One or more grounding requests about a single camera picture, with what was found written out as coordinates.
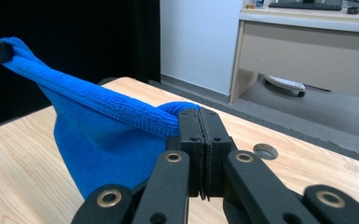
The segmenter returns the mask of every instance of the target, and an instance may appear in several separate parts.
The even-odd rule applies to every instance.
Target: black object on desk
[[[347,14],[358,14],[359,13],[359,7],[348,7]]]
[[[311,10],[330,10],[330,11],[341,11],[341,5],[328,5],[322,3],[300,3],[300,2],[290,2],[290,3],[270,3],[269,7],[279,7],[279,8],[292,8],[292,9],[311,9]]]
[[[72,223],[187,223],[188,197],[199,195],[223,197],[228,223],[359,223],[359,203],[349,195],[324,185],[296,195],[256,154],[238,150],[204,108],[179,113],[179,136],[167,138],[146,182],[96,189]]]

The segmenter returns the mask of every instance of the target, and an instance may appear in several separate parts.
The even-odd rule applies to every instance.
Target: light wood surface
[[[105,87],[151,105],[187,101],[127,77]],[[266,164],[288,188],[302,194],[326,184],[359,201],[359,161],[216,112],[239,149],[266,143],[278,150],[278,159]],[[69,223],[83,203],[55,145],[54,121],[49,107],[0,127],[0,223]],[[191,199],[189,223],[227,223],[222,200]]]

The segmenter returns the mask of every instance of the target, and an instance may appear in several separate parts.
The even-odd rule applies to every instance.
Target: wooden table
[[[124,77],[105,85],[151,105],[187,101]],[[326,184],[359,201],[359,161],[216,111],[237,147],[274,146],[279,157],[266,161],[284,184],[302,194]],[[69,223],[83,203],[53,138],[52,107],[0,127],[0,223]],[[190,199],[189,223],[227,223],[221,199]]]

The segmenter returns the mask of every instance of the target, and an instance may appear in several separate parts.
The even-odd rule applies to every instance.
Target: dark background
[[[0,1],[0,37],[16,36],[56,70],[98,83],[159,81],[159,1]],[[32,81],[0,64],[0,123],[50,105]]]

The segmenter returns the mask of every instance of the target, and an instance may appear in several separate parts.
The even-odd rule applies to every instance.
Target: blue microfiber cloth
[[[35,81],[52,102],[54,137],[83,198],[106,184],[130,189],[150,177],[165,139],[178,135],[178,113],[198,105],[154,107],[53,70],[18,38],[2,38],[14,57],[3,66]]]

